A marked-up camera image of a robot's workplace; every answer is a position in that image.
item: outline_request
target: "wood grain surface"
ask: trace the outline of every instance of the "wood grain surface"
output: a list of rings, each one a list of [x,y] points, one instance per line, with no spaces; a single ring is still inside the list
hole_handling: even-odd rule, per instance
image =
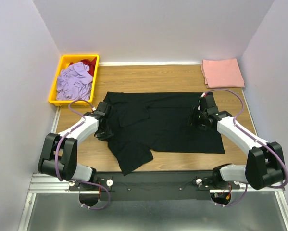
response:
[[[243,98],[241,88],[231,88]],[[96,79],[93,104],[103,101],[108,91],[113,92],[203,92],[207,91],[199,65],[188,66],[100,66]],[[219,110],[232,115],[241,109],[239,100],[225,91],[217,91],[214,98]],[[85,113],[90,109],[76,107]],[[61,108],[57,132],[66,130],[79,120],[68,108]],[[238,121],[254,132],[250,114],[245,111]],[[164,153],[152,151],[154,160],[144,164],[138,171],[153,170],[202,170],[232,163],[246,163],[244,153],[228,138],[222,136],[225,154]],[[107,142],[98,141],[92,135],[78,147],[78,162],[94,167],[97,171],[120,171],[117,160],[107,147]]]

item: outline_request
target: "metal frame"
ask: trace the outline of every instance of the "metal frame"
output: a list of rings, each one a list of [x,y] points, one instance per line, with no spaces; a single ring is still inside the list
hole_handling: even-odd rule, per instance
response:
[[[248,109],[249,114],[250,114],[249,106],[248,106],[248,103],[246,100],[245,100],[245,103],[246,103],[247,109]],[[51,128],[51,132],[53,132],[53,133],[56,132],[56,128],[57,128],[59,117],[60,117],[60,112],[61,112],[61,107],[57,107],[54,122],[53,122],[53,125]],[[250,118],[251,118],[252,124],[255,128],[251,114],[250,114]],[[233,190],[233,191],[243,192],[244,189],[245,189],[245,184],[241,183],[240,189],[239,190]],[[222,190],[210,190],[211,193],[218,193],[221,191]],[[257,191],[257,190],[255,190],[249,186],[248,191],[253,192],[253,191]],[[285,226],[288,230],[288,206],[287,206],[287,203],[285,200],[283,190],[282,189],[264,188],[264,189],[261,189],[260,191],[275,191],[275,196],[276,196],[276,199],[277,199],[277,202],[278,202]],[[22,217],[20,220],[20,225],[19,225],[18,231],[26,231],[28,229],[28,225],[29,225],[29,221],[30,221],[31,214],[33,211],[33,207],[34,207],[37,193],[99,193],[99,192],[98,191],[72,192],[72,191],[69,191],[69,182],[67,182],[65,180],[60,182],[58,179],[51,177],[51,176],[48,176],[48,175],[33,174],[31,182],[30,182],[30,186],[28,189],[28,194],[27,194],[27,198],[26,198],[26,202],[25,202],[24,210],[23,210]]]

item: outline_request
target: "pink towel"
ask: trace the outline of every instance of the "pink towel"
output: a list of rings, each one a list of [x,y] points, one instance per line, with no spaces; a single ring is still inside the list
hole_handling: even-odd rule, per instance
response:
[[[237,59],[203,60],[201,70],[207,88],[244,87]]]

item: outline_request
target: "purple cable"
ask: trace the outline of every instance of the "purple cable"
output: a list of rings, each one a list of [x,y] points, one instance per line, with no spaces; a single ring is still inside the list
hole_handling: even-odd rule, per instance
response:
[[[83,207],[88,208],[88,209],[92,209],[92,210],[101,210],[101,209],[106,208],[106,207],[110,204],[111,194],[110,194],[110,192],[107,190],[107,188],[105,188],[104,186],[102,186],[102,185],[100,185],[100,184],[95,184],[95,183],[92,183],[92,182],[87,182],[87,181],[82,181],[82,180],[78,180],[78,182],[84,183],[84,184],[90,184],[90,185],[93,185],[93,186],[97,186],[97,187],[103,188],[103,189],[106,191],[106,193],[107,193],[107,195],[108,195],[108,197],[109,197],[109,199],[107,200],[106,205],[104,205],[104,206],[102,206],[102,207],[93,208],[93,207],[87,206],[86,204],[82,204]]]
[[[259,143],[261,146],[265,147],[276,159],[277,161],[280,163],[280,165],[282,166],[283,170],[284,170],[284,173],[285,173],[285,181],[281,184],[281,185],[277,185],[277,186],[269,186],[270,188],[273,188],[273,189],[279,189],[279,188],[283,188],[285,187],[287,184],[288,184],[288,170],[285,166],[285,164],[283,163],[283,161],[281,160],[281,158],[279,158],[279,156],[271,149],[269,148],[265,143],[257,140],[255,137],[253,137],[251,134],[249,134],[246,130],[244,130],[242,127],[240,127],[238,124],[236,124],[236,119],[237,117],[244,111],[244,102],[243,100],[241,99],[241,97],[236,94],[235,92],[233,92],[232,90],[229,90],[229,89],[224,89],[224,88],[216,88],[216,89],[213,89],[213,90],[209,90],[207,92],[205,92],[205,96],[209,93],[209,92],[212,92],[212,91],[216,91],[216,90],[224,90],[224,91],[228,91],[232,94],[234,94],[241,102],[241,105],[242,105],[242,109],[241,111],[236,114],[233,118],[233,121],[234,121],[234,125],[240,130],[242,131],[245,135],[247,135],[248,137],[250,137],[252,140],[254,140],[255,142]],[[240,202],[242,200],[242,198],[245,196],[246,192],[247,192],[247,188],[248,188],[248,185],[246,184],[246,187],[245,187],[245,191],[243,193],[243,195],[234,203],[230,204],[230,205],[225,205],[225,206],[232,206],[232,205],[235,205],[237,204],[238,202]]]
[[[91,107],[92,109],[94,109],[94,106],[93,106],[90,102],[88,102],[88,101],[86,101],[86,100],[74,100],[74,101],[72,101],[72,102],[68,105],[68,108],[69,108],[72,112],[74,112],[74,113],[78,114],[79,116],[81,116],[84,120],[82,120],[81,123],[79,123],[79,124],[76,125],[74,128],[72,128],[72,129],[70,130],[70,132],[73,132],[74,130],[76,130],[78,127],[80,127],[82,124],[85,123],[85,116],[84,116],[82,113],[80,113],[80,112],[78,112],[78,111],[76,111],[76,110],[74,110],[74,109],[71,108],[71,105],[74,104],[75,102],[78,102],[78,101],[87,102],[87,103],[90,105],[90,107]],[[57,147],[56,147],[56,152],[55,152],[55,172],[56,172],[56,176],[57,176],[57,178],[59,179],[59,181],[62,181],[63,179],[61,178],[61,175],[59,174],[59,169],[58,169],[58,153],[59,153],[59,150],[60,150],[60,148],[61,148],[61,144],[62,144],[63,140],[70,134],[70,132],[67,132],[66,134],[63,135],[63,137],[60,138],[60,140],[58,141]],[[105,207],[107,207],[107,206],[109,205],[109,203],[110,203],[110,201],[111,201],[111,194],[110,194],[110,192],[109,192],[104,186],[99,185],[99,184],[95,184],[95,183],[92,183],[92,182],[88,182],[88,181],[82,181],[82,180],[78,180],[78,182],[84,183],[84,184],[90,184],[90,185],[93,185],[93,186],[97,186],[97,187],[103,188],[103,189],[106,191],[106,193],[108,194],[108,196],[109,196],[109,199],[108,199],[106,205],[104,205],[104,206],[102,206],[102,207],[93,208],[93,207],[87,206],[86,204],[82,204],[82,206],[84,206],[84,207],[86,207],[86,208],[88,208],[88,209],[92,209],[92,210],[100,210],[100,209],[104,209]]]
[[[63,179],[61,178],[61,175],[59,174],[59,169],[58,169],[58,152],[61,148],[61,144],[63,142],[63,140],[69,135],[70,133],[67,132],[66,134],[64,134],[63,137],[61,137],[61,139],[58,141],[57,147],[56,147],[56,151],[55,151],[55,172],[56,172],[56,176],[59,179],[59,181],[62,181]]]

